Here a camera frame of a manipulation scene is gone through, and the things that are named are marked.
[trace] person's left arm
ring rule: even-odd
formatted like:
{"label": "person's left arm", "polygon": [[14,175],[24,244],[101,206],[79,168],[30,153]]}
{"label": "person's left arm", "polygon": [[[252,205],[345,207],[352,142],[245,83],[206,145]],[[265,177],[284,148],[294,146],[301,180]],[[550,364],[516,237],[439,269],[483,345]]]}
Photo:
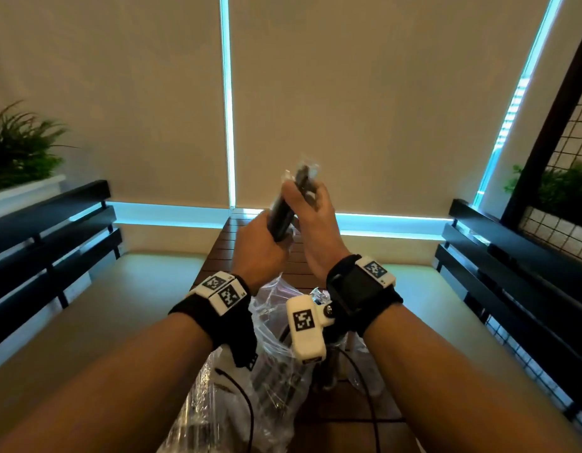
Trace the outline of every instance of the person's left arm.
{"label": "person's left arm", "polygon": [[[284,268],[262,213],[237,233],[232,273],[255,293]],[[163,441],[213,340],[183,313],[98,359],[0,439],[0,453],[150,452]]]}

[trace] person's right arm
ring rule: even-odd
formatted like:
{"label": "person's right arm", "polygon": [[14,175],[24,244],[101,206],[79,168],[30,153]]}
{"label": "person's right arm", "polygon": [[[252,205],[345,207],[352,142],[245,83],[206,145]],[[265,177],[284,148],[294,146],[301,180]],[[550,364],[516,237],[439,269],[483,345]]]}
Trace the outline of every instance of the person's right arm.
{"label": "person's right arm", "polygon": [[[282,195],[299,218],[306,260],[324,283],[331,268],[350,254],[328,192],[317,184],[315,209],[293,182],[283,184]],[[425,450],[582,451],[567,423],[524,405],[403,305],[388,307],[363,338]]]}

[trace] person's left hand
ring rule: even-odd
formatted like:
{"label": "person's left hand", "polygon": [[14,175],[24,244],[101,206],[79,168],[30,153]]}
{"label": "person's left hand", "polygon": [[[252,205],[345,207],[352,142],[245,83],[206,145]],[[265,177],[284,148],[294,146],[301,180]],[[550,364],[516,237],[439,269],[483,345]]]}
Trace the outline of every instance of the person's left hand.
{"label": "person's left hand", "polygon": [[293,243],[292,234],[280,243],[274,242],[267,228],[269,213],[269,210],[262,211],[236,232],[232,274],[239,275],[249,285],[251,294],[256,294],[284,270]]}

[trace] white planter box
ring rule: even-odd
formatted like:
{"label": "white planter box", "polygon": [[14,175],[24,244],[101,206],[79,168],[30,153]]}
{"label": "white planter box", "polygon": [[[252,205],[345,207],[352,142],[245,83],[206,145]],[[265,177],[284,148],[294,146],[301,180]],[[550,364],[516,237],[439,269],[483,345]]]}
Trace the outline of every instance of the white planter box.
{"label": "white planter box", "polygon": [[59,174],[0,191],[0,217],[57,196],[60,193],[60,183],[65,179],[65,175]]}

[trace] black wrist device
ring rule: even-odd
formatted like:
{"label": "black wrist device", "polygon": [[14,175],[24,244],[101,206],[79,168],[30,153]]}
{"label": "black wrist device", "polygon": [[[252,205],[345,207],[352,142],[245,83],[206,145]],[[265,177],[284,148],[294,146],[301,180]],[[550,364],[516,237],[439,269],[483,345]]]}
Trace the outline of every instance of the black wrist device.
{"label": "black wrist device", "polygon": [[251,293],[237,275],[217,272],[205,279],[175,305],[171,313],[184,313],[211,337],[213,350],[230,346],[237,367],[244,367],[255,356],[257,339],[249,312]]}
{"label": "black wrist device", "polygon": [[340,260],[326,277],[326,289],[360,336],[378,315],[402,297],[394,289],[396,278],[372,257],[353,254]]}

